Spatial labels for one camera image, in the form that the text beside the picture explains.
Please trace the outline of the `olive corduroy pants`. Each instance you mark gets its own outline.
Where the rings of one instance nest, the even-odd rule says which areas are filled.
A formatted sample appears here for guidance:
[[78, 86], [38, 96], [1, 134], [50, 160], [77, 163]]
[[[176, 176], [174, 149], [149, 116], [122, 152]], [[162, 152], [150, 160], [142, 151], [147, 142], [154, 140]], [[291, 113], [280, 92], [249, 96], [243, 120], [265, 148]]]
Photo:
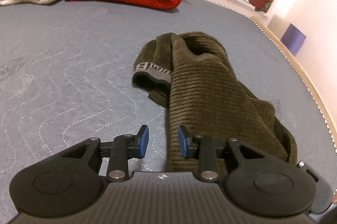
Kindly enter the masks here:
[[174, 171], [198, 171], [196, 160], [182, 157], [180, 126], [191, 135], [236, 138], [283, 161], [297, 161], [295, 138], [277, 119], [273, 104], [237, 79], [222, 44], [206, 33], [157, 36], [142, 47], [132, 79], [168, 109]]

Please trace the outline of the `grey quilted bed cover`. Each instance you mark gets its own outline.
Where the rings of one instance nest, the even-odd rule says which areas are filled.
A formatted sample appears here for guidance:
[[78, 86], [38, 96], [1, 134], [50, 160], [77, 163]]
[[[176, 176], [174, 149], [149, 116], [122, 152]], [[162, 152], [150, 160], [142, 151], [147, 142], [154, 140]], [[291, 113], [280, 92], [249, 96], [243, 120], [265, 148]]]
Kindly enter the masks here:
[[1, 8], [1, 222], [16, 216], [17, 172], [89, 137], [111, 141], [148, 125], [144, 159], [131, 170], [169, 168], [169, 113], [132, 83], [143, 45], [164, 33], [202, 31], [227, 52], [237, 78], [295, 137], [298, 159], [336, 188], [326, 115], [284, 54], [252, 20], [209, 0], [160, 11], [110, 2]]

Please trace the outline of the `purple box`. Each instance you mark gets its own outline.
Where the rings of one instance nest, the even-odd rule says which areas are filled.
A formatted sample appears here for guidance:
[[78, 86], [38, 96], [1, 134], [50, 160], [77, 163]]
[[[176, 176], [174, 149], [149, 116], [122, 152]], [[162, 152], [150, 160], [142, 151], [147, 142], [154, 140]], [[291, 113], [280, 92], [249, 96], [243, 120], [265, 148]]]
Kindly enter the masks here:
[[282, 43], [293, 55], [298, 53], [305, 40], [306, 36], [292, 23], [281, 37]]

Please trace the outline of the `wooden bed frame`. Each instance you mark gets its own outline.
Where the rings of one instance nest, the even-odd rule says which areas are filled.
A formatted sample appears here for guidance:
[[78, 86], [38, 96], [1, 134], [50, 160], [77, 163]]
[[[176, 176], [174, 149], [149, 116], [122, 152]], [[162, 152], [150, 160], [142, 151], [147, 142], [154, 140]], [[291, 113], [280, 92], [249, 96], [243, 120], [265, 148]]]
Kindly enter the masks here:
[[316, 90], [314, 84], [308, 77], [307, 73], [303, 70], [302, 66], [298, 63], [295, 56], [287, 49], [287, 47], [282, 43], [282, 41], [274, 35], [272, 31], [265, 25], [263, 25], [257, 17], [251, 17], [251, 21], [257, 25], [259, 29], [273, 42], [273, 44], [280, 50], [280, 52], [284, 55], [284, 57], [288, 60], [291, 66], [295, 69], [297, 74], [302, 79], [305, 84], [307, 90], [312, 96], [317, 108], [319, 109], [324, 122], [328, 128], [328, 132], [330, 133], [332, 143], [334, 144], [334, 149], [336, 149], [336, 124], [334, 120], [331, 118], [328, 109], [326, 108], [324, 102], [322, 101], [319, 92]]

